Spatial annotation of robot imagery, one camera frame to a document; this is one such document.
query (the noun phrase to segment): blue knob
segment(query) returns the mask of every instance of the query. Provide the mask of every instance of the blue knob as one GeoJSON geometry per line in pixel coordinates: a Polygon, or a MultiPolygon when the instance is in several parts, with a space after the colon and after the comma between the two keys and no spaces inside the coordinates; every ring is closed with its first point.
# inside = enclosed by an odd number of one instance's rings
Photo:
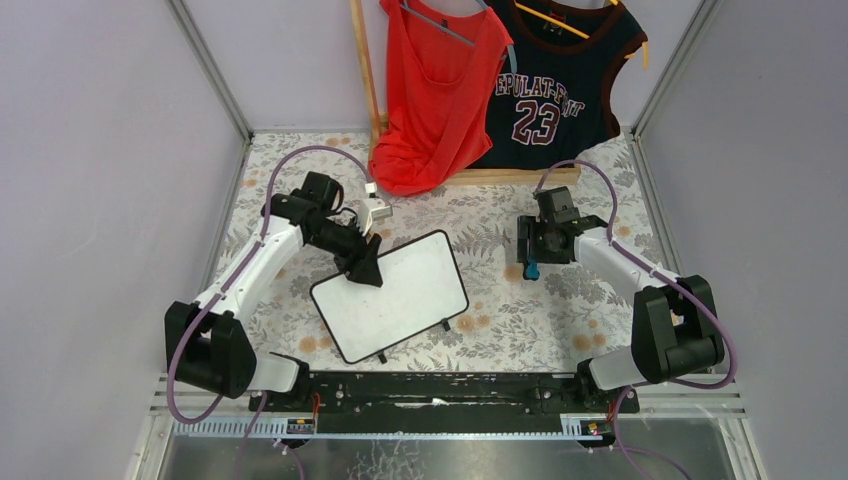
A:
{"type": "Polygon", "coordinates": [[[536,266],[534,260],[530,260],[527,266],[524,267],[524,279],[533,280],[534,282],[539,279],[539,267],[536,266]]]}

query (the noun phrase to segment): floral tablecloth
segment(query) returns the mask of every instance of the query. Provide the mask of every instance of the floral tablecloth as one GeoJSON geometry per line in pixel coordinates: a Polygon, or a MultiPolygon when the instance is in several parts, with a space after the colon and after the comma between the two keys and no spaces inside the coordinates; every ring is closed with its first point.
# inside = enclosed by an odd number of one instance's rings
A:
{"type": "MultiPolygon", "coordinates": [[[[223,271],[253,231],[271,171],[286,153],[307,145],[330,145],[367,160],[369,136],[354,134],[258,134],[232,213],[222,258],[223,271]]],[[[620,199],[616,234],[647,258],[659,261],[630,151],[623,137],[584,152],[581,159],[601,167],[615,182],[620,199]]],[[[275,191],[298,187],[306,172],[332,175],[348,199],[362,198],[362,173],[329,152],[311,152],[284,167],[275,191]]],[[[383,249],[432,230],[445,230],[471,302],[451,320],[389,348],[388,363],[376,358],[346,364],[309,297],[318,280],[336,273],[331,255],[303,249],[277,274],[247,323],[262,351],[289,354],[313,369],[573,371],[577,363],[630,342],[631,310],[597,275],[579,265],[540,267],[536,282],[522,280],[515,263],[516,217],[537,213],[532,186],[451,186],[413,198],[390,198],[394,216],[376,230],[383,249]]],[[[584,169],[575,204],[583,214],[609,216],[603,181],[584,169]]]]}

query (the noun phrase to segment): wooden rack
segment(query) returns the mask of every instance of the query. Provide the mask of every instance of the wooden rack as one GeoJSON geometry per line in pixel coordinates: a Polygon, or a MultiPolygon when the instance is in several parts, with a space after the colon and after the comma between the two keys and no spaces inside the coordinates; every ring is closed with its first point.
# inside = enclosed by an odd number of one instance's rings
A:
{"type": "MultiPolygon", "coordinates": [[[[356,51],[359,55],[362,84],[365,88],[365,102],[368,105],[368,117],[371,123],[371,152],[373,153],[380,135],[388,127],[388,116],[387,114],[381,114],[377,106],[377,93],[374,88],[374,74],[371,69],[371,54],[368,51],[368,37],[365,34],[365,17],[362,14],[361,0],[350,0],[350,15],[353,21],[353,34],[356,38],[356,51]]],[[[580,165],[575,165],[575,167],[557,169],[548,177],[548,183],[559,185],[577,184],[577,179],[580,178],[580,165]]],[[[507,168],[466,169],[455,174],[445,184],[528,185],[538,182],[544,172],[545,170],[517,170],[507,168]]]]}

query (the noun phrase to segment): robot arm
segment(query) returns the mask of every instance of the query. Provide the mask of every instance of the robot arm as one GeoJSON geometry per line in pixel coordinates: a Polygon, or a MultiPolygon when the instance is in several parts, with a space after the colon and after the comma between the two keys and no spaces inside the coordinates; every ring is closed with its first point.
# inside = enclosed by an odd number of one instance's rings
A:
{"type": "Polygon", "coordinates": [[[309,172],[300,189],[272,197],[270,217],[259,222],[247,244],[208,289],[191,304],[171,305],[165,314],[169,367],[178,342],[201,306],[220,295],[176,360],[176,380],[229,398],[237,398],[246,390],[282,393],[294,387],[303,373],[301,362],[276,353],[256,352],[242,321],[253,316],[260,295],[304,245],[334,254],[336,266],[348,280],[382,286],[377,265],[381,239],[373,235],[369,240],[367,233],[374,221],[391,216],[391,207],[372,195],[360,202],[355,223],[340,225],[328,218],[336,214],[333,205],[338,198],[344,198],[338,182],[309,172]]]}
{"type": "MultiPolygon", "coordinates": [[[[652,276],[654,272],[645,272],[613,248],[606,237],[606,222],[594,215],[581,217],[567,187],[541,192],[537,201],[538,218],[518,219],[518,261],[524,265],[524,278],[537,280],[540,263],[576,262],[598,273],[633,307],[631,345],[578,365],[585,396],[603,396],[646,381],[661,383],[723,360],[722,338],[709,320],[652,276]],[[672,312],[683,319],[681,324],[674,325],[672,312]]],[[[660,267],[655,270],[715,312],[710,286],[703,278],[681,278],[660,267]]]]}

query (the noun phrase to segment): aluminum frame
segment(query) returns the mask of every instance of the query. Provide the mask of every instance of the aluminum frame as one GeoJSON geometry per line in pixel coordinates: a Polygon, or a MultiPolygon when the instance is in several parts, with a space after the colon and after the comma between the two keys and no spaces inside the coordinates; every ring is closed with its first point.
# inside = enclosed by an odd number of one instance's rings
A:
{"type": "MultiPolygon", "coordinates": [[[[219,100],[227,111],[233,126],[245,141],[242,163],[236,172],[228,193],[226,209],[219,223],[218,238],[214,244],[211,258],[207,264],[203,285],[209,283],[213,278],[220,250],[223,247],[226,229],[229,225],[230,211],[237,196],[240,179],[246,165],[247,155],[250,153],[253,131],[245,119],[241,109],[236,102],[232,92],[226,84],[223,75],[214,61],[209,48],[203,40],[184,0],[167,0],[177,23],[183,31],[186,41],[191,46],[198,59],[210,85],[215,90],[219,100]]],[[[645,109],[634,123],[632,130],[625,132],[630,144],[634,168],[642,188],[646,201],[646,208],[651,220],[651,225],[660,241],[661,251],[665,265],[675,271],[683,273],[674,238],[667,227],[666,216],[660,197],[656,191],[650,168],[648,166],[645,152],[642,148],[642,137],[650,129],[653,119],[665,101],[667,93],[674,87],[683,69],[689,63],[694,50],[723,0],[703,0],[696,10],[695,15],[687,28],[687,33],[678,44],[671,61],[666,66],[657,87],[646,104],[645,109]]],[[[716,382],[723,375],[690,375],[689,378],[699,382],[716,382]]],[[[767,479],[765,469],[759,452],[751,435],[750,424],[744,409],[744,404],[739,396],[736,384],[731,384],[724,389],[700,392],[681,387],[676,384],[662,384],[640,387],[637,389],[640,395],[642,411],[635,415],[622,415],[622,418],[713,418],[721,428],[728,454],[731,457],[733,471],[740,479],[767,479]]],[[[153,398],[151,410],[142,425],[139,439],[134,449],[133,457],[127,469],[126,477],[132,480],[154,480],[158,479],[171,436],[174,435],[174,420],[170,417],[165,403],[165,376],[160,379],[156,395],[153,398]]],[[[214,395],[185,384],[177,384],[178,403],[188,411],[202,411],[205,409],[214,395]]],[[[250,417],[248,398],[242,397],[237,400],[223,399],[218,410],[211,418],[223,419],[224,417],[241,418],[250,417]]],[[[273,418],[296,417],[297,413],[271,413],[266,414],[273,418]]],[[[565,420],[569,418],[602,418],[592,416],[569,416],[564,415],[565,420]]]]}

